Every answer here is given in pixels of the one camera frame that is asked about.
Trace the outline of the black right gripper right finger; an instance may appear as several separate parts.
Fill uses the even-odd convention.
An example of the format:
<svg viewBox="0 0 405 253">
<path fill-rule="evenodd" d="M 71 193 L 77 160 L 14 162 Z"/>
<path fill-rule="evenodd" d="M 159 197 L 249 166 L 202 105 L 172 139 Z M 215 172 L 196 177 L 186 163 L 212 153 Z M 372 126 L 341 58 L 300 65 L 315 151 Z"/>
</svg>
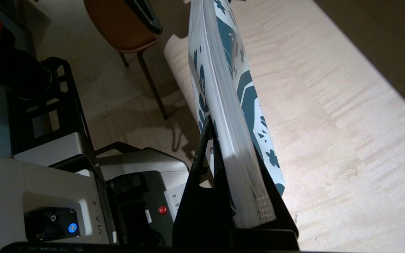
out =
<svg viewBox="0 0 405 253">
<path fill-rule="evenodd" d="M 297 229 L 296 223 L 292 219 L 288 208 L 286 207 L 281 195 L 279 194 L 277 187 L 275 186 L 271 176 L 260 157 L 260 152 L 255 148 L 255 153 L 257 155 L 258 164 L 260 167 L 260 171 L 262 174 L 262 179 L 264 181 L 264 185 L 268 196 L 271 200 L 273 211 L 272 213 L 275 215 L 275 219 L 260 226 L 257 226 L 259 229 L 282 229 L 285 231 L 291 231 L 295 234 L 296 239 L 299 237 L 299 230 Z"/>
</svg>

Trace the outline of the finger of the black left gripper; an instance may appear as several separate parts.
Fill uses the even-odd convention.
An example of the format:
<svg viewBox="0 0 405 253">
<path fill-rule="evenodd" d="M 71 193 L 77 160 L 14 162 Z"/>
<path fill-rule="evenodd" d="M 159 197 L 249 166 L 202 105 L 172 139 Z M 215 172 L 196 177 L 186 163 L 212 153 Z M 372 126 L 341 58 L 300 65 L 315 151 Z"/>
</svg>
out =
<svg viewBox="0 0 405 253">
<path fill-rule="evenodd" d="M 162 25 L 148 0 L 126 0 L 125 3 L 153 34 L 163 33 Z"/>
</svg>

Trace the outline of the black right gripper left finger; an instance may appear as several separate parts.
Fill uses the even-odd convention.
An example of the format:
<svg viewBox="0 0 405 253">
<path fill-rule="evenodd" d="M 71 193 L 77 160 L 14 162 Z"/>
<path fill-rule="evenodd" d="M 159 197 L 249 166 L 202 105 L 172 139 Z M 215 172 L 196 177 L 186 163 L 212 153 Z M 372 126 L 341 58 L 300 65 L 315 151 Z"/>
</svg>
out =
<svg viewBox="0 0 405 253">
<path fill-rule="evenodd" d="M 209 141 L 213 141 L 214 182 L 213 188 L 200 186 Z M 173 231 L 189 232 L 193 229 L 220 232 L 234 227 L 231 197 L 220 144 L 211 116 L 204 122 L 198 149 L 190 168 L 184 193 L 176 215 Z"/>
</svg>

